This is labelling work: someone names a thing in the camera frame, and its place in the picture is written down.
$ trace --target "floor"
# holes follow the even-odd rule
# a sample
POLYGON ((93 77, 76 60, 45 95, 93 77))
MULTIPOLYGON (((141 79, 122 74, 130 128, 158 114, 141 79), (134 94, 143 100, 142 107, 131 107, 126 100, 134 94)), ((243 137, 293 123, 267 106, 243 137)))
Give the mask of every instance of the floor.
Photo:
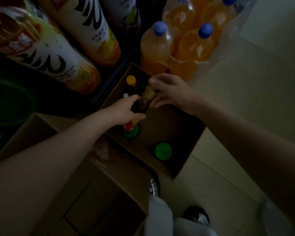
MULTIPOLYGON (((276 1, 257 2, 236 46, 191 87, 295 142, 295 0, 276 1)), ((178 177, 159 178, 174 216, 199 205, 218 236, 266 236, 259 219, 265 195, 208 129, 178 177)))

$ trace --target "hand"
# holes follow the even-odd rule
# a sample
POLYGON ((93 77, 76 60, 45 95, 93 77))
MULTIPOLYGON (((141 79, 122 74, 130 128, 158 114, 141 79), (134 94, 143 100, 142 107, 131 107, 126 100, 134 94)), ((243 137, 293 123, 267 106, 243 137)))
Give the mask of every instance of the hand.
POLYGON ((116 103, 103 109, 112 119, 113 125, 122 125, 129 123, 132 120, 143 120, 145 114, 133 113, 131 107, 135 101, 138 101, 140 96, 135 94, 127 98, 119 99, 116 103))
POLYGON ((164 104, 173 104, 188 114, 193 113, 193 102, 199 97, 177 75, 159 74, 149 79, 149 84, 160 93, 151 102, 150 107, 158 108, 164 104))

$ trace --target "person's left arm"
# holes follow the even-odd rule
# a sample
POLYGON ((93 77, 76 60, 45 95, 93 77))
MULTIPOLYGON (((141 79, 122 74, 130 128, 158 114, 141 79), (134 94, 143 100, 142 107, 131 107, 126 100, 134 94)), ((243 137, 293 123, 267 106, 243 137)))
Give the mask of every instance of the person's left arm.
POLYGON ((145 118, 130 110, 139 98, 120 99, 0 162, 0 235, 28 235, 99 136, 114 125, 145 118))

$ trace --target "person's right hand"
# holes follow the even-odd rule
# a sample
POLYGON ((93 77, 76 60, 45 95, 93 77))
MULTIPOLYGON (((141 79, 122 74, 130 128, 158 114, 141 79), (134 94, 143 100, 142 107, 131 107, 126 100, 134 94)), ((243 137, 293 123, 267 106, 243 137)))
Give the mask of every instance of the person's right hand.
POLYGON ((199 98, 196 93, 177 75, 159 74, 149 79, 149 84, 160 93, 150 107, 158 108, 173 104, 186 113, 193 115, 193 103, 199 98))

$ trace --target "forearm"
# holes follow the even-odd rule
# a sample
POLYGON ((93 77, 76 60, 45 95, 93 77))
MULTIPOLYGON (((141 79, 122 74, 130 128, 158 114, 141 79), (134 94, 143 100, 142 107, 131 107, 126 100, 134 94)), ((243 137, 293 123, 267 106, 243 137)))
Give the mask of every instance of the forearm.
POLYGON ((0 235, 30 232, 94 142, 113 126, 105 111, 0 163, 0 235))
POLYGON ((267 196, 295 224, 295 145, 206 99, 199 117, 267 196))

